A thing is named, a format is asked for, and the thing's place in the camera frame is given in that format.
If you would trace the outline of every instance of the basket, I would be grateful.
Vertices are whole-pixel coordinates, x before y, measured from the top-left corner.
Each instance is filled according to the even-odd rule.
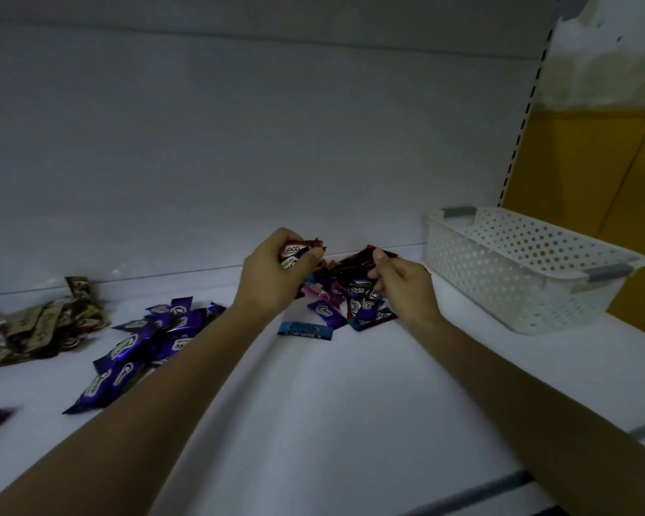
[[[503,208],[426,214],[428,265],[516,333],[590,321],[645,256]]]

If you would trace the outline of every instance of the person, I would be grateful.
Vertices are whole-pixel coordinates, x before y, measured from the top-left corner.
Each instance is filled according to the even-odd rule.
[[[147,514],[224,381],[322,258],[314,248],[283,269],[278,253],[293,240],[281,228],[260,244],[227,311],[0,493],[0,516]],[[373,258],[376,290],[566,511],[645,516],[644,446],[451,325],[421,264]]]

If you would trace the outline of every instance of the peeling wall paint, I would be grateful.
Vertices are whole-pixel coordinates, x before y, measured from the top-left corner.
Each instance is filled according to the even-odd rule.
[[[645,109],[645,0],[588,0],[560,20],[538,88],[542,109]]]

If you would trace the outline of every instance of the hand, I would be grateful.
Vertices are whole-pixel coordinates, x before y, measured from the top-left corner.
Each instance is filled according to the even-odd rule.
[[[373,260],[376,267],[368,272],[368,277],[379,279],[375,291],[389,299],[392,310],[409,329],[413,331],[444,320],[439,312],[433,280],[425,266],[399,258],[389,259],[379,248],[373,252]]]
[[[284,244],[302,240],[291,230],[279,228],[246,257],[232,307],[267,322],[286,310],[296,297],[298,287],[325,254],[322,248],[313,248],[291,268],[282,268],[278,255]]]

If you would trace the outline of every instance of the person's right hand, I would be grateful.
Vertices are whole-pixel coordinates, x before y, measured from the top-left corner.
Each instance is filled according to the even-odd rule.
[[[433,280],[419,263],[405,259],[390,259],[377,248],[373,252],[376,267],[368,277],[378,278],[375,291],[384,294],[409,329],[421,328],[436,320],[443,320],[433,289]]]

